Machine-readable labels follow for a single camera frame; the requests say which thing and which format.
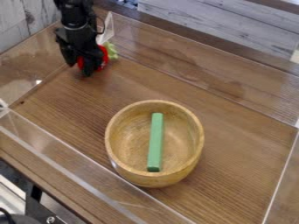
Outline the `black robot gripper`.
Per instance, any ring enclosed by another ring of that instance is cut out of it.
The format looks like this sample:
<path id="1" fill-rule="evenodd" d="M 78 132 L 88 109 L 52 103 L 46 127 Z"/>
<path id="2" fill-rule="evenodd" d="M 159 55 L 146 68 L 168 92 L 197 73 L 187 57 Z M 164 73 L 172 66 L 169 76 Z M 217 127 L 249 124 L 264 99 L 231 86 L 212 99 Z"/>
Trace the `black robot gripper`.
<path id="1" fill-rule="evenodd" d="M 62 11 L 61 27 L 54 30 L 60 53 L 69 67 L 82 57 L 81 72 L 89 77 L 101 66 L 104 53 L 96 43 L 97 17 L 93 12 Z"/>

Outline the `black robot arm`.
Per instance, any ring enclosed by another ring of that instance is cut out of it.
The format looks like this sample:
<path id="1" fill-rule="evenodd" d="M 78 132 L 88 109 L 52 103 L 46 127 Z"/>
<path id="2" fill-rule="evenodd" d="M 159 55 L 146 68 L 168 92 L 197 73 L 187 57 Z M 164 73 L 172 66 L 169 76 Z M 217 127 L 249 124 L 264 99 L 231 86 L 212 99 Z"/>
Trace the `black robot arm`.
<path id="1" fill-rule="evenodd" d="M 60 53 L 69 67 L 81 59 L 81 73 L 89 77 L 102 63 L 104 52 L 97 45 L 97 15 L 93 0 L 53 0 L 60 11 L 61 27 L 54 30 Z"/>

